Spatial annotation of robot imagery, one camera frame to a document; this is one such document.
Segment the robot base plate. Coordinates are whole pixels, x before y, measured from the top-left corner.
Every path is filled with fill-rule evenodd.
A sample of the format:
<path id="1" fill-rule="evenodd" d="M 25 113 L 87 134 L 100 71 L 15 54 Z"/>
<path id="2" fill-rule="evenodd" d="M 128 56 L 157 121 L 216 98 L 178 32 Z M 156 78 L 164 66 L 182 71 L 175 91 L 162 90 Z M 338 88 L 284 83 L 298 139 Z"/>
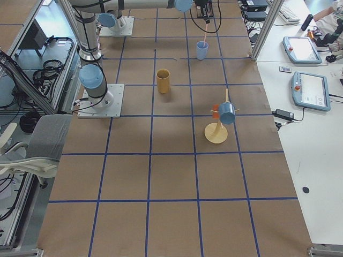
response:
<path id="1" fill-rule="evenodd" d="M 84 89 L 83 97 L 88 98 L 87 101 L 81 101 L 80 110 L 77 113 L 78 118 L 120 118 L 124 84 L 108 84 L 108 91 L 104 98 L 93 99 L 88 97 L 87 91 Z"/>
<path id="2" fill-rule="evenodd" d="M 125 37 L 131 36 L 133 32 L 133 16 L 121 16 L 116 19 L 114 16 L 102 14 L 98 17 L 101 25 L 101 37 Z"/>

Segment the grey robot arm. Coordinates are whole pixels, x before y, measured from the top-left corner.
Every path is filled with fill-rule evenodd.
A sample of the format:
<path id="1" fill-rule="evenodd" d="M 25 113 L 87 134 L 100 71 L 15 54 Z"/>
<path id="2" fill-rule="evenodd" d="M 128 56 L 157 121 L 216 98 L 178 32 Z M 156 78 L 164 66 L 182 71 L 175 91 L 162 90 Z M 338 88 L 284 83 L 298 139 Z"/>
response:
<path id="1" fill-rule="evenodd" d="M 98 36 L 96 32 L 96 18 L 100 19 L 100 24 L 105 27 L 114 28 L 116 31 L 125 29 L 125 19 L 122 11 L 125 9 L 172 9 L 180 12 L 189 11 L 193 4 L 200 8 L 202 18 L 208 24 L 210 10 L 209 1 L 68 1 L 73 9 L 78 42 L 80 44 L 80 59 L 82 64 L 101 64 L 102 56 L 98 46 Z"/>

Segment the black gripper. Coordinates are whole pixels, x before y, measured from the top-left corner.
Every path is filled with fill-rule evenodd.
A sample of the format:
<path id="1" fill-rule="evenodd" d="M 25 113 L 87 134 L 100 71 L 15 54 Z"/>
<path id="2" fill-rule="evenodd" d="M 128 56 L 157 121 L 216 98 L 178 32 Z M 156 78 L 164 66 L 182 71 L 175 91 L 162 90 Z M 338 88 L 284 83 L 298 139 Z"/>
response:
<path id="1" fill-rule="evenodd" d="M 211 0 L 194 0 L 197 11 L 197 18 L 203 18 L 206 24 L 210 23 L 213 17 L 213 8 Z"/>

